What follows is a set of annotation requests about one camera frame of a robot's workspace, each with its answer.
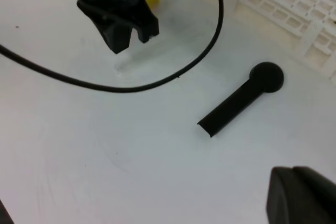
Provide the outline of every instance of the round knob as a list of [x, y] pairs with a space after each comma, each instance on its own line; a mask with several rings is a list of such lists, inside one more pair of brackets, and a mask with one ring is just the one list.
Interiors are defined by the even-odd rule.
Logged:
[[260, 84], [266, 93], [278, 91], [283, 86], [284, 72], [271, 62], [263, 62], [256, 65], [250, 73], [250, 80]]

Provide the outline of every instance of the black handle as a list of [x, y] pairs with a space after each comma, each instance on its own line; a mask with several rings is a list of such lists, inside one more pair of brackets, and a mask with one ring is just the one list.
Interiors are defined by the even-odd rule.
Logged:
[[198, 124], [213, 137], [264, 92], [273, 93], [281, 89], [283, 75], [274, 63], [263, 62], [255, 66], [250, 79]]

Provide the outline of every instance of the white table surface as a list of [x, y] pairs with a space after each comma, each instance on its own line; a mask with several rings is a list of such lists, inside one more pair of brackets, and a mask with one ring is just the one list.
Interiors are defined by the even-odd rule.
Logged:
[[[115, 56], [76, 0], [0, 0], [0, 43], [83, 80], [145, 84], [207, 44], [216, 9], [197, 1], [162, 0], [161, 35]], [[209, 138], [197, 122], [262, 61], [283, 68], [283, 89]], [[274, 166], [336, 180], [336, 89], [230, 18], [202, 63], [148, 92], [77, 88], [4, 57], [0, 77], [0, 199], [15, 223], [267, 223]]]

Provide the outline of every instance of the black object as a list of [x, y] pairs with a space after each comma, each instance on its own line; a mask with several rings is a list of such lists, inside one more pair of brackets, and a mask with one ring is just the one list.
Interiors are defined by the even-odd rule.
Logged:
[[14, 224], [6, 208], [0, 200], [0, 224]]
[[198, 124], [213, 137], [259, 96], [281, 89], [284, 73], [279, 66], [263, 62], [255, 66], [250, 79], [204, 117]]
[[336, 224], [336, 185], [308, 167], [272, 170], [270, 224]]
[[97, 90], [102, 92], [109, 92], [109, 93], [136, 93], [136, 92], [142, 92], [150, 89], [157, 88], [159, 86], [162, 86], [170, 81], [175, 80], [176, 78], [180, 77], [181, 75], [187, 73], [189, 70], [191, 70], [193, 67], [195, 67], [198, 63], [200, 63], [212, 50], [212, 48], [215, 46], [219, 35], [222, 31], [223, 26], [223, 19], [224, 19], [224, 0], [218, 0], [218, 21], [216, 26], [216, 31], [214, 33], [214, 36], [212, 37], [209, 44], [206, 46], [206, 48], [194, 59], [192, 62], [190, 62], [187, 66], [180, 69], [179, 71], [171, 74], [170, 76], [163, 78], [159, 81], [152, 82], [150, 84], [142, 85], [139, 87], [129, 87], [129, 88], [123, 88], [123, 87], [111, 87], [111, 86], [104, 86], [99, 85], [95, 83], [90, 83], [86, 81], [81, 81], [69, 76], [65, 76], [63, 74], [51, 71], [45, 67], [42, 67], [34, 62], [31, 62], [24, 57], [14, 53], [13, 51], [9, 50], [8, 48], [4, 47], [3, 45], [0, 45], [0, 54], [5, 56], [6, 58], [26, 67], [29, 68], [32, 71], [38, 72], [40, 74], [43, 74], [47, 77], [53, 78], [55, 80], [71, 84], [74, 86], [90, 89], [90, 90]]
[[115, 54], [129, 47], [134, 28], [143, 43], [159, 34], [159, 21], [145, 0], [78, 0], [77, 6]]

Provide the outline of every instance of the black cable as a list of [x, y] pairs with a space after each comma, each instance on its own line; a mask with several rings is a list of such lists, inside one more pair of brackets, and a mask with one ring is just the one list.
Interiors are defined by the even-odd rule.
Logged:
[[75, 86], [79, 86], [79, 87], [83, 87], [83, 88], [87, 88], [87, 89], [92, 89], [92, 90], [98, 90], [98, 91], [104, 91], [104, 92], [110, 92], [110, 93], [136, 93], [136, 92], [141, 92], [141, 91], [146, 91], [146, 90], [150, 90], [150, 89], [154, 89], [157, 88], [161, 85], [164, 85], [176, 78], [178, 78], [179, 76], [185, 74], [186, 72], [188, 72], [189, 70], [191, 70], [193, 67], [195, 67], [198, 63], [200, 63], [205, 56], [207, 56], [207, 54], [211, 51], [211, 49], [214, 47], [214, 45], [216, 44], [219, 35], [221, 33], [222, 30], [222, 26], [223, 26], [223, 19], [224, 19], [224, 0], [218, 0], [218, 4], [219, 4], [219, 14], [218, 14], [218, 23], [217, 23], [217, 27], [216, 27], [216, 31], [215, 34], [212, 38], [212, 40], [210, 41], [210, 43], [208, 44], [208, 46], [204, 49], [204, 51], [191, 63], [189, 63], [187, 66], [185, 66], [184, 68], [182, 68], [181, 70], [179, 70], [178, 72], [151, 84], [147, 84], [144, 86], [140, 86], [140, 87], [134, 87], [134, 88], [118, 88], [118, 87], [110, 87], [110, 86], [103, 86], [103, 85], [98, 85], [98, 84], [94, 84], [94, 83], [90, 83], [90, 82], [85, 82], [85, 81], [81, 81], [81, 80], [77, 80], [74, 79], [72, 77], [68, 77], [68, 76], [64, 76], [63, 74], [60, 73], [56, 73], [54, 71], [51, 71], [49, 69], [46, 69], [42, 66], [39, 66], [23, 57], [21, 57], [20, 55], [10, 51], [9, 49], [5, 48], [4, 46], [0, 45], [0, 54], [4, 55], [5, 57], [7, 57], [8, 59], [11, 59], [12, 61], [15, 61], [16, 63], [29, 68], [35, 72], [44, 74], [45, 76], [51, 77], [53, 79], [68, 83], [68, 84], [72, 84]]

